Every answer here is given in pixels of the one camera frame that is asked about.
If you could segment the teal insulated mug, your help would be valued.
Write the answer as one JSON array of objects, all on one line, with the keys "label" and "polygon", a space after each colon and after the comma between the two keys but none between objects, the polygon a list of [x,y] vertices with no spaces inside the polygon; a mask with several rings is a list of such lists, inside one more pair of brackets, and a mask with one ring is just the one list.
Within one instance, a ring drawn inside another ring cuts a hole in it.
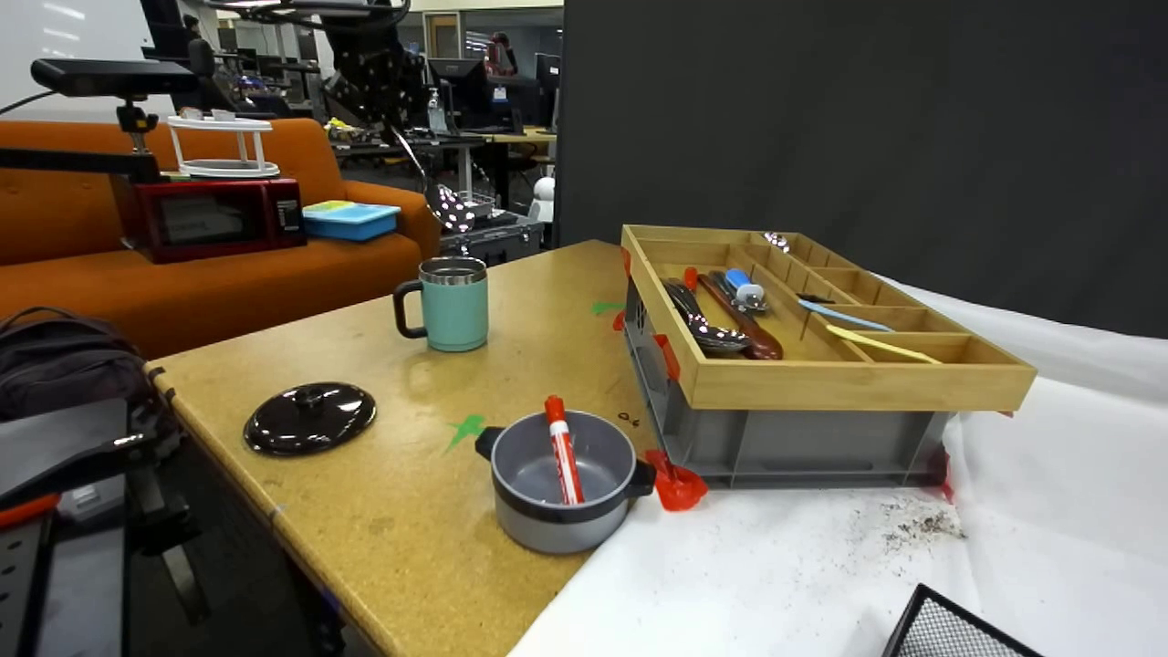
[{"label": "teal insulated mug", "polygon": [[[414,325],[407,296],[418,292],[423,321]],[[395,327],[432,350],[463,354],[490,340],[490,270],[480,257],[432,257],[419,274],[395,288]]]}]

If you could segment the blue white object in tray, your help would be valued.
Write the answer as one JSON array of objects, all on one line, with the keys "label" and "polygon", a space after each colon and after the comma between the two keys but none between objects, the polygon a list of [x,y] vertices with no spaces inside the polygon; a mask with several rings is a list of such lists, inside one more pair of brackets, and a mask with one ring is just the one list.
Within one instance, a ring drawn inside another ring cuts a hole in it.
[{"label": "blue white object in tray", "polygon": [[744,270],[726,270],[722,282],[732,285],[732,296],[744,309],[763,309],[768,307],[768,288],[754,282]]}]

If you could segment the red toy utensil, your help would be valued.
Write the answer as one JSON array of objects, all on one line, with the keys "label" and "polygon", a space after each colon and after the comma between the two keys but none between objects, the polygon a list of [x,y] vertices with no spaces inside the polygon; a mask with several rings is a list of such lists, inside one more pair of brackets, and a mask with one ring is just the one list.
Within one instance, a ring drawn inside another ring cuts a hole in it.
[{"label": "red toy utensil", "polygon": [[583,505],[583,481],[581,481],[581,472],[576,472],[572,432],[571,432],[565,415],[571,415],[565,400],[558,394],[549,394],[546,399],[546,420],[549,420],[549,432],[552,432],[552,451],[555,451],[555,472],[564,478],[564,495],[565,495],[565,505]]}]

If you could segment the wooden cutlery tray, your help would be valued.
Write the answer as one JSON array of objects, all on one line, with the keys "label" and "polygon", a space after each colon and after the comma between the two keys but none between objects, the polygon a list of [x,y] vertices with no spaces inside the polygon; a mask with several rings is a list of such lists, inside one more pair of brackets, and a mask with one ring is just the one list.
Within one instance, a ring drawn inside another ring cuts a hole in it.
[{"label": "wooden cutlery tray", "polygon": [[[819,411],[1016,411],[1035,369],[874,270],[793,229],[649,226],[621,229],[630,292],[642,296],[667,381],[693,410]],[[726,270],[768,288],[744,321],[763,354],[707,359],[666,285],[684,282],[703,315],[738,327]],[[825,332],[844,325],[943,359],[919,366]]]}]

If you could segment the grey plastic crate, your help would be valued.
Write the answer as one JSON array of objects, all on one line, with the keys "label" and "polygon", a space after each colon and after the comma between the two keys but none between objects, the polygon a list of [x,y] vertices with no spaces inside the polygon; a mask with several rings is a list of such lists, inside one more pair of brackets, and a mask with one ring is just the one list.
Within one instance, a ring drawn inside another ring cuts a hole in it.
[{"label": "grey plastic crate", "polygon": [[667,381],[638,292],[630,292],[626,344],[656,445],[707,484],[940,484],[950,468],[940,411],[693,410]]}]

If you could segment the yellow utensil in tray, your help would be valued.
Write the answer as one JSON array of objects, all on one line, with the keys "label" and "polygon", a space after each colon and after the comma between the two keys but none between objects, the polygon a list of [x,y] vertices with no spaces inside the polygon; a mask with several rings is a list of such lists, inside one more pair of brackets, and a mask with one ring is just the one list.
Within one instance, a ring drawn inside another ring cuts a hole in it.
[{"label": "yellow utensil in tray", "polygon": [[868,350],[894,354],[894,359],[919,361],[919,366],[943,366],[943,359],[935,359],[935,354],[898,348],[898,344],[889,344],[889,340],[844,327],[844,325],[825,325],[825,332],[832,332],[838,340],[844,340],[852,348],[868,348]]}]

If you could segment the blue lidded container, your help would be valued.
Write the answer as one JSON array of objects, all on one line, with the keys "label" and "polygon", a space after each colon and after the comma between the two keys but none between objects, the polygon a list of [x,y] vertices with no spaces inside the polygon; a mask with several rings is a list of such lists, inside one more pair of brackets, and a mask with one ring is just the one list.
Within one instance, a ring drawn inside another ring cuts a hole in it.
[{"label": "blue lidded container", "polygon": [[312,239],[378,241],[398,229],[398,214],[398,206],[318,202],[305,209],[305,226]]}]

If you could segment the black round lid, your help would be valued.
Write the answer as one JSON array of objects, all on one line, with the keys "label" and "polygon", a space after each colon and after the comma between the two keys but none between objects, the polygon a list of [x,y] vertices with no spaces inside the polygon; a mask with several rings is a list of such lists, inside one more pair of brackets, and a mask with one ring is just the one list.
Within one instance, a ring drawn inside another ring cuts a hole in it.
[{"label": "black round lid", "polygon": [[378,411],[378,399],[355,385],[301,385],[268,399],[240,437],[261,456],[316,456],[355,442]]}]

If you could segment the red microwave oven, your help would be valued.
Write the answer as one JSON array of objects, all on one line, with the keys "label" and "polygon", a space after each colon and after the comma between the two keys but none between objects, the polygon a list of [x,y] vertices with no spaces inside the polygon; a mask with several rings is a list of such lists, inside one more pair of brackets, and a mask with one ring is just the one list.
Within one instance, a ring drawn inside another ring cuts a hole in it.
[{"label": "red microwave oven", "polygon": [[296,249],[307,241],[296,180],[137,181],[125,241],[154,262]]}]

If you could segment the black mesh basket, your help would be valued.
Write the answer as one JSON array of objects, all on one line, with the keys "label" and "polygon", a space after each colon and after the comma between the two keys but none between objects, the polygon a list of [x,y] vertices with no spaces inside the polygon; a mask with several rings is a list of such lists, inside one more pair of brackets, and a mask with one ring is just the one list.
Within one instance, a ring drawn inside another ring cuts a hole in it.
[{"label": "black mesh basket", "polygon": [[880,657],[1040,657],[1035,647],[916,585]]}]

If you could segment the white table cloth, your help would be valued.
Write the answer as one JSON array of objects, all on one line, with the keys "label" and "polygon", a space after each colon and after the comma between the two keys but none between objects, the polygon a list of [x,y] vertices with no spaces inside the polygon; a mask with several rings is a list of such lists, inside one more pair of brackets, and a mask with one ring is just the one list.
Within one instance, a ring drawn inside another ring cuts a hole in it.
[{"label": "white table cloth", "polygon": [[1168,344],[940,307],[1037,369],[945,422],[943,488],[645,505],[512,657],[880,657],[919,585],[1040,657],[1168,657]]}]

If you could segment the black backpack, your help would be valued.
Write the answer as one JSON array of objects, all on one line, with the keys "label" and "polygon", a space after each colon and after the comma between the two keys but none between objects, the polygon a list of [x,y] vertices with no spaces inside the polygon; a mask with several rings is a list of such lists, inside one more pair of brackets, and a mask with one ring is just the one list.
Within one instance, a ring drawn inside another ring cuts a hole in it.
[{"label": "black backpack", "polygon": [[170,451],[183,428],[161,369],[117,327],[58,307],[0,321],[5,512]]}]

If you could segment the orange sofa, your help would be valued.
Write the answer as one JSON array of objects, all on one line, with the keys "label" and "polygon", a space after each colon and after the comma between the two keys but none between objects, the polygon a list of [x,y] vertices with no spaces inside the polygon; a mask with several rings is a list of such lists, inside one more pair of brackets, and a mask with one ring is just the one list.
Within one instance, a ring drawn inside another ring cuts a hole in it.
[{"label": "orange sofa", "polygon": [[277,117],[268,156],[316,202],[398,206],[378,241],[307,241],[149,262],[121,241],[104,173],[0,173],[0,315],[58,307],[125,332],[148,359],[389,296],[440,252],[440,224],[418,190],[347,180],[324,129]]}]

